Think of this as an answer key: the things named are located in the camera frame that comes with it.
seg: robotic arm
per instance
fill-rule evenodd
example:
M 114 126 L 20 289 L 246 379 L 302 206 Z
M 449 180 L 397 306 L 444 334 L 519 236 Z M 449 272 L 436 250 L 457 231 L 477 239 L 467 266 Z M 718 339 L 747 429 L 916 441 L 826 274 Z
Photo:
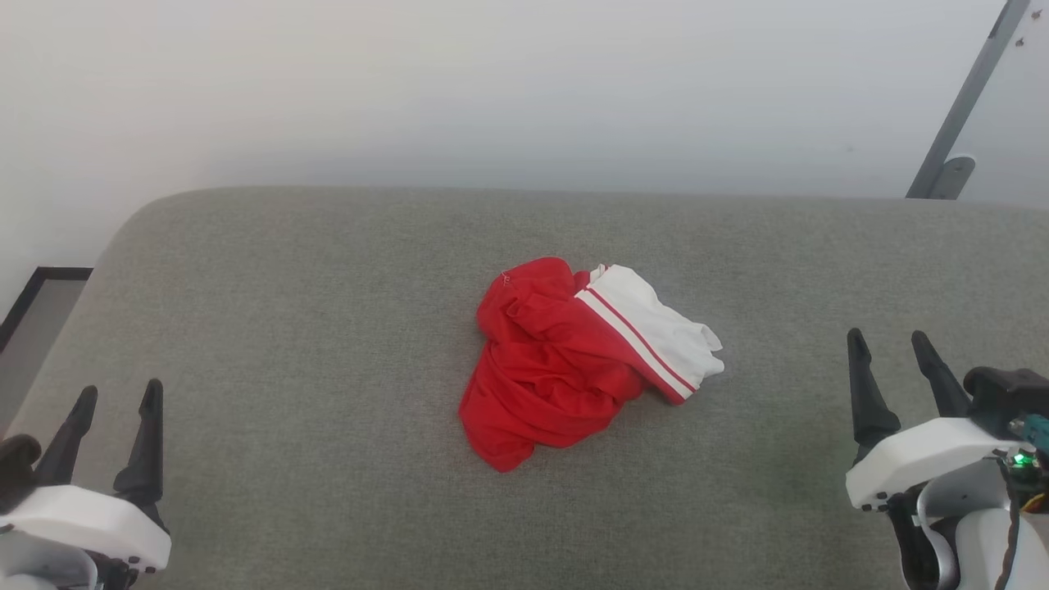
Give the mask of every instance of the robotic arm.
M 0 443 L 0 590 L 126 590 L 168 565 L 163 494 L 164 388 L 152 379 L 113 496 L 71 485 L 99 392 L 86 387 L 41 458 L 33 437 Z M 36 469 L 33 464 L 40 459 Z
M 1040 512 L 1049 491 L 1049 380 L 1029 370 L 977 367 L 963 391 L 925 334 L 915 332 L 915 356 L 940 418 L 901 431 L 859 330 L 848 343 L 859 450 L 845 489 L 853 507 L 889 517 L 907 586 L 1049 587 L 1049 551 L 1023 515 Z

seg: black baseboard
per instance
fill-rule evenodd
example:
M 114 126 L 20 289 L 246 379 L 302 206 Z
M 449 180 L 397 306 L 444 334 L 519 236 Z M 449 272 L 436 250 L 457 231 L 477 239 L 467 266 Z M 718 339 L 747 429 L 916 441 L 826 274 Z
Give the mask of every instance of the black baseboard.
M 37 267 L 29 277 L 29 282 L 25 283 L 22 294 L 15 300 L 7 317 L 0 323 L 0 353 L 7 346 L 15 329 L 22 322 L 25 313 L 29 311 L 29 305 L 40 293 L 40 288 L 45 280 L 87 280 L 91 276 L 92 269 L 82 269 L 78 267 Z

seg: teal connector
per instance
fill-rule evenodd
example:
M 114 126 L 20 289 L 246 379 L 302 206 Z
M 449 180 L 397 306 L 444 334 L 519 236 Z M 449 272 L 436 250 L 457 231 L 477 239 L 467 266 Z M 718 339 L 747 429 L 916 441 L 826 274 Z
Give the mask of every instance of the teal connector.
M 1029 414 L 1024 418 L 1024 440 L 1033 444 L 1034 448 L 1049 454 L 1049 419 Z

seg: black cable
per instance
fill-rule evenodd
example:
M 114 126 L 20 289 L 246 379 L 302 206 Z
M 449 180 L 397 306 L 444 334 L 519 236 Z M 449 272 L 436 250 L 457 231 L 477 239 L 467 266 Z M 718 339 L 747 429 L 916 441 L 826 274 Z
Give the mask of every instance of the black cable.
M 1016 498 L 1016 490 L 1012 487 L 1009 467 L 1005 464 L 1005 460 L 998 460 L 998 468 L 1002 471 L 1005 490 L 1009 494 L 1009 540 L 1002 560 L 1002 573 L 994 583 L 994 590 L 1005 590 L 1009 576 L 1012 575 L 1012 562 L 1016 559 L 1016 541 L 1020 539 L 1020 499 Z

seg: clothing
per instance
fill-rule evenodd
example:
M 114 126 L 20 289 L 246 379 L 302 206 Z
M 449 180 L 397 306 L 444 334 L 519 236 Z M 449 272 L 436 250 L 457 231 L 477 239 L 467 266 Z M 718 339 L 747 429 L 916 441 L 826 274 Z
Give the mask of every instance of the clothing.
M 477 323 L 488 342 L 459 417 L 499 471 L 536 443 L 566 447 L 604 429 L 646 383 L 681 404 L 725 368 L 714 333 L 625 267 L 573 275 L 560 258 L 521 265 L 492 281 Z

